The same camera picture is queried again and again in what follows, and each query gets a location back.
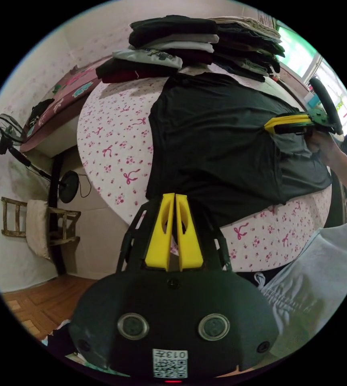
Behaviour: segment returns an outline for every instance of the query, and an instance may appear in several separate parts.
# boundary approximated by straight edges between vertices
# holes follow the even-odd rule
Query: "wall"
[[[7,79],[3,89],[1,89],[0,113],[10,112],[16,117],[15,113],[17,111],[14,111],[14,107],[10,107],[10,111],[6,111],[6,109],[9,105],[12,105],[12,100],[21,101],[20,98],[16,98],[17,93],[19,95],[20,90],[26,87],[29,79],[38,78],[38,74],[46,66],[50,66],[52,61],[56,59],[59,60],[69,50],[70,48],[62,29],[56,31],[35,47],[17,66],[9,79]],[[36,95],[35,97],[41,100],[42,96]],[[34,104],[34,100],[30,100],[32,97],[28,97],[28,102]],[[24,123],[23,119],[23,116],[17,119],[21,125]],[[41,157],[35,152],[31,154],[30,158],[37,166],[46,171],[50,170],[50,160]],[[49,183],[46,180],[27,170],[9,153],[0,155],[0,198],[5,196],[20,201],[27,201],[29,199],[47,200],[48,186]],[[57,276],[54,265],[45,259],[35,256],[28,248],[25,239],[3,236],[1,229],[2,203],[0,201],[0,291],[20,290]]]
[[[8,205],[8,229],[14,229],[14,205]],[[24,230],[24,211],[20,224]],[[17,291],[57,276],[50,261],[37,257],[26,240],[1,234],[2,202],[0,200],[0,292]]]
[[[12,105],[11,100],[19,99],[16,97],[17,91],[26,85],[28,79],[38,74],[47,63],[50,63],[65,55],[69,51],[62,29],[56,31],[53,35],[41,42],[32,50],[17,66],[11,76],[7,79],[3,89],[0,91],[0,114],[8,112],[12,114],[17,121],[23,125],[24,117],[17,117],[17,111],[7,111]],[[38,101],[43,95],[37,95]],[[36,196],[46,198],[47,183],[35,174],[29,172],[23,165],[18,163],[9,153],[0,155],[0,197],[5,196],[18,200],[28,200]]]
[[[75,49],[89,39],[121,29],[134,21],[170,14],[201,18],[233,15],[258,19],[256,9],[230,0],[118,0],[80,14],[64,24],[63,30],[70,48]]]

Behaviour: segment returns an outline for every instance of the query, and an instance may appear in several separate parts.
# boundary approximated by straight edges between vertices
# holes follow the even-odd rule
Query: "parquet floor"
[[[65,319],[70,319],[81,295],[95,282],[76,276],[60,276],[36,287],[3,294],[22,325],[42,340]]]

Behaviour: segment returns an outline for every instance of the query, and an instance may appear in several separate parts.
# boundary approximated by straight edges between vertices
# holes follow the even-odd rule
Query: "round table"
[[[182,70],[193,75],[204,71],[228,74],[245,86],[300,108],[269,78],[261,83],[229,74],[214,64]],[[78,121],[78,150],[84,169],[100,196],[128,224],[147,201],[153,155],[148,116],[166,80],[100,83],[86,100]],[[330,203],[331,186],[223,227],[233,270],[265,271],[293,261],[313,232],[325,224]],[[171,251],[177,254],[174,242]]]

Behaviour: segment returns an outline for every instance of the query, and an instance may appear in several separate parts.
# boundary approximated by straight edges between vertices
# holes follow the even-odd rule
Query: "black bag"
[[[28,119],[29,127],[32,127],[40,118],[40,116],[45,112],[48,106],[54,102],[54,98],[45,99],[40,102],[37,106],[32,107],[32,113]]]

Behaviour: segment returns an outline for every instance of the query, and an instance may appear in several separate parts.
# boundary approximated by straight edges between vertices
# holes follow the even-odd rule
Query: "human hand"
[[[313,130],[310,137],[305,137],[307,147],[312,153],[320,152],[320,158],[329,168],[333,168],[340,159],[341,150],[329,133]]]

